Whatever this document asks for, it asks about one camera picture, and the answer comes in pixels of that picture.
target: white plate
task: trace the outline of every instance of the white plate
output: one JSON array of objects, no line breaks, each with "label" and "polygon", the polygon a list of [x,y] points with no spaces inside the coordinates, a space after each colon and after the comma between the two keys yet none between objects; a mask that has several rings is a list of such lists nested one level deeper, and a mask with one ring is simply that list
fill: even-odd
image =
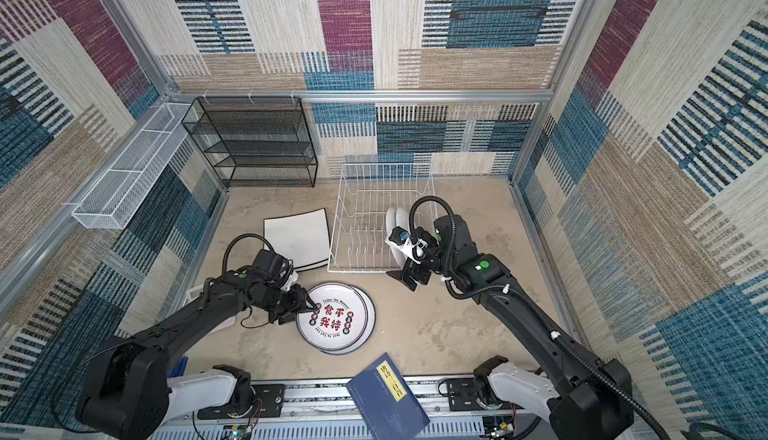
[{"label": "white plate", "polygon": [[367,293],[357,287],[352,288],[355,289],[366,302],[366,308],[368,309],[368,323],[366,324],[366,329],[362,332],[360,338],[346,349],[335,350],[333,352],[326,352],[323,350],[324,353],[328,353],[329,355],[344,355],[345,353],[351,353],[359,349],[370,338],[373,333],[373,328],[376,326],[376,308],[373,306],[371,297],[368,297]]},{"label": "white plate", "polygon": [[324,352],[353,346],[368,324],[368,308],[357,290],[341,283],[323,283],[309,294],[320,312],[296,316],[302,338]]},{"label": "white plate", "polygon": [[[394,207],[390,207],[386,212],[386,237],[387,238],[389,238],[389,236],[392,235],[392,230],[395,227],[400,227],[400,225],[397,224],[397,212],[398,210],[396,210]],[[390,247],[389,250],[392,251],[392,256],[395,257],[395,262],[397,262],[398,266],[402,268],[402,266],[406,264],[406,256],[401,251],[397,250],[394,247]]]},{"label": "white plate", "polygon": [[330,236],[326,209],[264,219],[264,237],[279,253],[293,261],[297,272],[328,263]]}]

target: blue book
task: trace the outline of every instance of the blue book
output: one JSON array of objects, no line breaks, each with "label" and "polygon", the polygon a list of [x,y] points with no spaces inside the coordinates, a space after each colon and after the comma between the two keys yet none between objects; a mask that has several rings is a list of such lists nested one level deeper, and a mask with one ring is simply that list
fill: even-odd
[{"label": "blue book", "polygon": [[385,353],[346,387],[375,440],[411,440],[429,417]]}]

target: round plate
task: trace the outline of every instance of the round plate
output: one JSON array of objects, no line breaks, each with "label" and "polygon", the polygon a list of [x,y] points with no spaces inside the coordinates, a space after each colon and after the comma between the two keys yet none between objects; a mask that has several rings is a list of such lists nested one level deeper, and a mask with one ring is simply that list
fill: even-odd
[{"label": "round plate", "polygon": [[373,329],[376,326],[376,308],[373,306],[373,301],[371,301],[371,297],[368,297],[368,294],[365,293],[362,289],[359,289],[357,287],[352,287],[355,289],[362,299],[366,302],[366,308],[368,309],[368,323],[366,324],[366,329],[363,330],[362,335],[360,336],[360,339],[357,339],[352,345],[348,346],[346,349],[341,350],[335,350],[333,352],[326,352],[323,350],[324,353],[327,353],[329,355],[344,355],[345,353],[351,353],[355,350],[359,349],[365,342],[370,338],[371,334],[373,333]]},{"label": "round plate", "polygon": [[[397,212],[398,210],[394,207],[390,207],[386,212],[385,221],[387,238],[392,235],[392,230],[395,227],[401,227],[401,225],[397,224]],[[389,249],[392,251],[392,256],[395,257],[395,262],[397,262],[398,267],[402,269],[402,266],[406,264],[406,256],[394,247],[390,247]]]},{"label": "round plate", "polygon": [[309,291],[319,313],[300,313],[296,328],[310,345],[325,352],[352,346],[366,329],[366,302],[352,287],[323,283]]}]

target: woven textured wall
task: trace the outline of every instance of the woven textured wall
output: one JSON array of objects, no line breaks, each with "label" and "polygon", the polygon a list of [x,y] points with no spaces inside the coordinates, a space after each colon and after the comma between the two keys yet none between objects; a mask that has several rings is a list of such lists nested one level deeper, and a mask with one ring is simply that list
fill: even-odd
[{"label": "woven textured wall", "polygon": [[577,0],[123,0],[182,90],[540,89]]},{"label": "woven textured wall", "polygon": [[[58,378],[96,353],[101,340],[129,336],[171,313],[219,196],[187,139],[125,230],[77,227],[2,319],[0,423],[20,431],[0,426],[0,436],[38,438],[39,430],[24,426],[54,426],[48,399]],[[73,375],[60,398],[68,425],[77,425],[84,375]]]},{"label": "woven textured wall", "polygon": [[538,104],[305,103],[318,177],[345,162],[419,162],[436,175],[507,175]]},{"label": "woven textured wall", "polygon": [[0,0],[0,271],[157,98],[99,0]]},{"label": "woven textured wall", "polygon": [[767,1],[600,0],[521,182],[578,329],[668,432],[768,438]]},{"label": "woven textured wall", "polygon": [[[0,271],[157,98],[99,0],[0,0]],[[185,143],[124,231],[65,240],[0,324],[0,437],[60,438],[53,381],[168,315],[219,194]]]}]

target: white wire basket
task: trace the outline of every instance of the white wire basket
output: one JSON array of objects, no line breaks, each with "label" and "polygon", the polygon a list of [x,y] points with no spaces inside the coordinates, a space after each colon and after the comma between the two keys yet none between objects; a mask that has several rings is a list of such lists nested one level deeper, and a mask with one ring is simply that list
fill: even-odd
[{"label": "white wire basket", "polygon": [[[411,205],[435,194],[429,164],[345,164],[339,180],[328,271],[383,273],[399,270],[386,239],[390,207],[410,212]],[[414,224],[434,234],[437,204],[426,202]]]},{"label": "white wire basket", "polygon": [[72,211],[85,228],[124,229],[187,136],[189,104],[166,103],[130,141]]}]

